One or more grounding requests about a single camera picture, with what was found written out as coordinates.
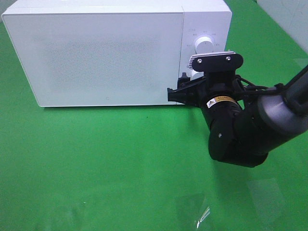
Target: yellow warning sticker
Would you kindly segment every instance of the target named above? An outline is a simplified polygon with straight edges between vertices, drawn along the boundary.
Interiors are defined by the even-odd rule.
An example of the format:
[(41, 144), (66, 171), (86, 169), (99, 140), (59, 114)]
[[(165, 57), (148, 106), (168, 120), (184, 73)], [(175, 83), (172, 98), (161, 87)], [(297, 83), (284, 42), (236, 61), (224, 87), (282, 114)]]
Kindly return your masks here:
[(206, 105), (207, 105), (208, 108), (210, 108), (214, 104), (216, 104), (218, 102), (221, 102), (221, 101), (230, 101), (230, 102), (236, 103), (236, 101), (233, 98), (229, 97), (229, 96), (217, 96), (217, 97), (209, 100), (206, 103)]

